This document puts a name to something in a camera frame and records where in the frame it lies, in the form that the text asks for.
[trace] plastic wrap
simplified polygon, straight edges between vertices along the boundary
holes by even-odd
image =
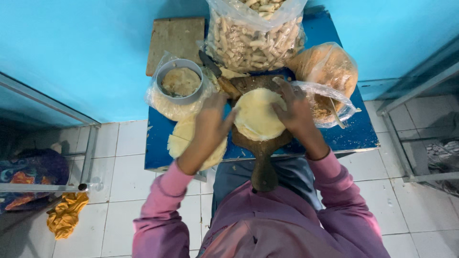
[[[158,63],[158,66],[156,68],[155,73],[153,74],[150,84],[148,89],[146,90],[145,93],[145,103],[147,103],[149,106],[153,107],[154,109],[158,110],[162,115],[165,117],[173,120],[173,121],[179,121],[181,119],[184,119],[188,115],[190,115],[193,112],[199,111],[202,107],[202,103],[205,98],[209,97],[213,92],[216,92],[217,90],[215,89],[215,86],[212,84],[212,82],[209,80],[207,76],[202,77],[202,93],[199,99],[191,104],[188,105],[178,105],[175,103],[172,103],[165,97],[161,92],[156,84],[156,77],[157,77],[157,72],[159,71],[159,68],[163,66],[165,63],[176,60],[178,57],[172,55],[171,53],[165,51],[164,56],[161,58],[161,60]]]
[[[339,90],[329,86],[302,81],[293,81],[291,85],[294,89],[300,88],[305,93],[313,110],[314,124],[318,128],[331,128],[338,124],[331,111],[327,109],[327,104],[324,104],[327,103],[326,101],[330,101],[331,106],[330,98],[333,99],[336,113],[342,122],[350,118],[357,111],[348,97]],[[341,107],[338,108],[336,103],[341,103]]]
[[[301,21],[307,0],[242,1],[207,0],[206,53],[239,73],[285,66],[304,48]]]
[[[327,42],[297,55],[287,63],[298,81],[327,85],[351,97],[358,80],[357,64],[335,42]]]

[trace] wooden cutting board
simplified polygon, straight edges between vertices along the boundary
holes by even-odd
[[[274,77],[283,78],[282,75],[262,75],[232,78],[230,81],[242,94],[256,88],[267,88],[279,92],[280,87],[273,82]],[[235,145],[248,149],[255,156],[255,167],[251,178],[253,188],[261,192],[274,190],[279,184],[279,180],[273,165],[271,165],[271,155],[275,150],[291,142],[291,133],[285,130],[274,139],[253,141],[242,135],[237,130],[237,127],[233,125],[231,136]]]
[[[204,40],[204,17],[165,18],[153,21],[146,75],[153,76],[164,51],[202,64],[197,40]]]

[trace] cutting board handle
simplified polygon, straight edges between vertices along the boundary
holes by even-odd
[[[260,192],[270,192],[279,184],[276,171],[271,164],[271,155],[255,153],[255,168],[252,172],[252,186]]]

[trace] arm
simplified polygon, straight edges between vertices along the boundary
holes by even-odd
[[[273,105],[273,109],[306,148],[306,157],[315,177],[314,187],[320,191],[326,207],[318,212],[323,227],[345,249],[351,250],[354,246],[368,257],[388,257],[375,216],[369,211],[352,176],[339,164],[315,127],[307,99],[301,94],[295,95],[289,84],[279,84],[287,110],[278,105]]]
[[[187,185],[231,128],[236,111],[222,121],[225,103],[226,97],[219,94],[204,101],[190,144],[153,182],[140,217],[134,220],[133,258],[189,257],[189,232],[177,209]]]

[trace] pink sweatshirt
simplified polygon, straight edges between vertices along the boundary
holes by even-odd
[[[301,245],[309,249],[308,254],[299,257],[315,257],[312,255],[314,251],[317,253],[319,249],[333,248],[343,257],[389,258],[376,218],[368,210],[359,194],[360,189],[353,183],[347,169],[339,164],[332,152],[319,161],[308,162],[315,176],[314,187],[320,191],[326,209],[316,213],[300,196],[280,186],[272,192],[254,193],[248,181],[221,202],[199,254],[206,256],[214,252],[217,247],[212,245],[213,242],[220,247],[237,246],[238,239],[243,239],[243,235],[240,238],[224,236],[234,236],[242,231],[245,232],[242,234],[246,234],[253,225],[259,228],[265,224],[267,229],[274,228],[276,231],[282,227],[282,223],[287,223],[294,226],[282,227],[286,228],[286,235],[291,239],[281,234],[266,236],[261,231],[263,242],[260,244],[274,250],[279,243],[299,240]],[[134,220],[133,258],[189,257],[189,232],[177,209],[192,179],[173,162],[169,170],[153,182],[140,218]]]

